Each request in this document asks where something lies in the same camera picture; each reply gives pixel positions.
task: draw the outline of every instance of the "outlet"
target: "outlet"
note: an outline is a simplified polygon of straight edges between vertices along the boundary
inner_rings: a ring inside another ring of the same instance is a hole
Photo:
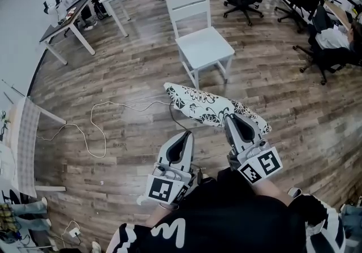
[[[72,236],[73,238],[75,238],[76,237],[76,235],[80,235],[80,231],[79,231],[79,229],[78,228],[74,228],[73,230],[70,230],[69,231],[69,234],[70,234],[70,236]]]

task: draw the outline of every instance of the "wooden floor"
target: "wooden floor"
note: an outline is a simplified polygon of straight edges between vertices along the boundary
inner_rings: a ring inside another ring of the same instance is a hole
[[[240,100],[269,121],[273,131],[268,139],[284,165],[274,178],[282,189],[301,187],[337,208],[361,188],[361,69],[347,66],[327,75],[327,85],[321,86],[316,68],[299,72],[306,57],[292,46],[307,46],[307,35],[297,34],[291,20],[277,22],[282,13],[275,13],[274,7],[283,6],[280,0],[263,0],[259,10],[265,16],[250,13],[252,27],[242,12],[224,19],[222,14],[231,8],[223,6],[224,0],[210,1],[212,24],[236,56],[228,84],[217,69],[211,69],[200,74],[200,88]],[[129,22],[114,7],[128,38],[112,18],[84,32],[94,56],[71,33],[64,41],[59,36],[55,48],[68,65],[47,53],[31,93],[36,104],[79,125],[97,155],[103,154],[104,141],[90,123],[94,104],[113,101],[140,109],[155,100],[170,102],[164,82],[192,86],[178,61],[166,3],[124,0],[124,4],[132,18]],[[182,34],[205,26],[200,19],[184,23]],[[178,112],[175,116],[194,127],[195,163],[211,175],[224,168],[230,147],[223,130],[201,126]],[[93,240],[105,249],[121,223],[142,224],[147,219],[153,207],[140,207],[136,199],[145,191],[160,146],[182,130],[168,107],[160,104],[141,113],[106,105],[94,111],[94,122],[107,137],[104,158],[87,153],[75,127],[65,128],[52,142],[36,143],[37,180],[67,187],[66,192],[39,194],[49,199],[52,234],[60,237],[71,220],[77,221],[83,252]],[[41,119],[38,134],[50,138],[57,128]],[[67,234],[64,237],[72,242]]]

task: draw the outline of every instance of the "white cable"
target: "white cable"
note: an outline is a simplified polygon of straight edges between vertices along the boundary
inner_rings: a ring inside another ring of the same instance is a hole
[[[71,223],[75,223],[77,226],[78,226],[78,230],[80,231],[80,226],[78,225],[78,223],[76,222],[76,221],[74,221],[74,220],[72,220],[72,221],[70,221],[69,222],[69,225],[68,225],[68,227],[66,227],[66,229],[64,230],[64,232],[63,232],[63,234],[62,234],[62,241],[63,241],[63,246],[64,246],[64,248],[66,247],[66,244],[64,243],[64,240],[63,240],[63,235],[67,232],[67,229],[70,227],[70,224]]]
[[[132,110],[135,110],[135,111],[138,111],[138,112],[143,112],[145,110],[147,110],[148,108],[150,108],[153,104],[155,103],[161,103],[161,104],[164,104],[164,105],[171,105],[172,103],[164,103],[162,101],[154,101],[152,102],[151,104],[149,104],[145,109],[136,109],[136,108],[133,108],[133,107],[130,107],[126,104],[119,104],[119,103],[114,103],[114,102],[111,102],[111,101],[107,101],[107,102],[104,102],[104,103],[99,103],[99,104],[95,104],[95,106],[92,107],[92,110],[90,111],[90,122],[96,127],[99,129],[99,131],[102,132],[103,134],[103,137],[104,137],[104,154],[103,156],[96,156],[94,155],[92,152],[89,151],[89,148],[88,148],[88,143],[87,143],[87,139],[85,138],[85,134],[84,132],[82,132],[82,130],[79,128],[79,126],[77,124],[73,124],[73,123],[69,123],[69,124],[65,124],[63,125],[59,130],[58,132],[51,138],[51,139],[45,139],[43,138],[42,136],[36,136],[37,138],[41,138],[42,140],[46,140],[46,141],[52,141],[61,131],[64,127],[66,127],[67,125],[71,125],[71,126],[75,126],[76,128],[78,128],[78,130],[83,134],[83,137],[84,137],[84,142],[85,142],[85,146],[87,147],[87,151],[90,155],[96,157],[96,158],[103,158],[106,156],[107,154],[107,140],[106,140],[106,135],[104,134],[104,132],[99,128],[99,126],[97,126],[94,122],[93,122],[93,110],[95,107],[97,106],[100,106],[100,105],[105,105],[105,104],[114,104],[114,105],[118,105],[118,106],[124,106],[124,107],[127,107],[127,108],[130,108]]]

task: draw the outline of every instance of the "white wooden chair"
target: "white wooden chair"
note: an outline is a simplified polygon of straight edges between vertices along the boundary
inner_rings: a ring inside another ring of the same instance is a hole
[[[199,88],[199,71],[212,65],[218,65],[227,82],[234,49],[211,26],[210,0],[166,0],[167,8],[174,28],[180,60],[191,78],[195,88]],[[189,16],[206,13],[208,27],[179,37],[176,22]]]

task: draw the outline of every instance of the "black and white floral pattern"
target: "black and white floral pattern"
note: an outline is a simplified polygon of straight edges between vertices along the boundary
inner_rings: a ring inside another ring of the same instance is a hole
[[[225,115],[239,113],[253,120],[262,134],[272,130],[263,118],[239,101],[173,83],[165,83],[164,87],[175,103],[175,109],[200,123],[224,127]]]

